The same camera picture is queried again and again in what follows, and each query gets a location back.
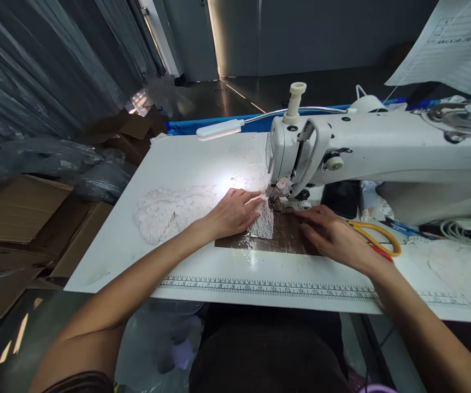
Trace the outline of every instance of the wall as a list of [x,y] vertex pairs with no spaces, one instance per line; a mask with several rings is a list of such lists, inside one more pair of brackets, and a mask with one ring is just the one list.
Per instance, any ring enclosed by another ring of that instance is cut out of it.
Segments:
[[139,4],[148,10],[149,14],[146,18],[148,19],[164,66],[170,75],[178,78],[182,74],[183,69],[162,0],[139,0]]
[[208,4],[200,0],[162,0],[188,81],[218,79]]
[[258,1],[210,0],[220,76],[256,76]]
[[418,38],[437,0],[262,0],[258,75],[361,67]]

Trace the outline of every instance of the black phone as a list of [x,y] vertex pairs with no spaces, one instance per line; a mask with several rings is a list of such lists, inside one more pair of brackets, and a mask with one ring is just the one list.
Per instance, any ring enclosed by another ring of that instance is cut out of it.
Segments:
[[361,186],[359,180],[345,180],[326,184],[321,204],[328,206],[337,215],[355,219],[360,205]]

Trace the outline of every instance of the yellow scissors handle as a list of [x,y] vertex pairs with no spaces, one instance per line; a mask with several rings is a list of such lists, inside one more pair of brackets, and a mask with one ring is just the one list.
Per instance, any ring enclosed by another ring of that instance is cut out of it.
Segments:
[[[376,247],[381,248],[391,257],[397,257],[398,255],[401,254],[401,246],[399,245],[398,240],[389,231],[374,224],[360,223],[357,221],[347,221],[347,222],[350,224],[350,226],[353,228],[354,231],[358,232],[361,236],[363,236],[365,239],[367,239],[370,243],[372,243]],[[371,235],[365,232],[362,228],[372,229],[372,230],[375,230],[376,232],[381,233],[383,236],[385,236],[388,239],[388,241],[390,241],[390,243],[392,244],[392,247],[394,248],[394,251],[391,251],[387,249],[386,247],[382,246],[376,239],[374,239]]]

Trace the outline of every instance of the person's left hand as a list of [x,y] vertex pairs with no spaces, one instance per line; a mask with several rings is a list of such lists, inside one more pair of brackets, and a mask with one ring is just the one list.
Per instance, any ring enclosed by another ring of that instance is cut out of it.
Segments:
[[263,203],[263,199],[249,202],[259,195],[261,191],[229,189],[217,206],[199,220],[210,241],[245,231],[259,217],[259,213],[252,212]]

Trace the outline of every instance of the ruler markings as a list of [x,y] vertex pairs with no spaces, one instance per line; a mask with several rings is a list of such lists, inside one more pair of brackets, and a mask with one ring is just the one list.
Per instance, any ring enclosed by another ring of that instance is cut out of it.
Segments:
[[[159,284],[159,288],[306,299],[379,301],[374,287],[365,285],[169,275]],[[418,293],[428,304],[469,306],[464,299],[449,292],[418,291]]]

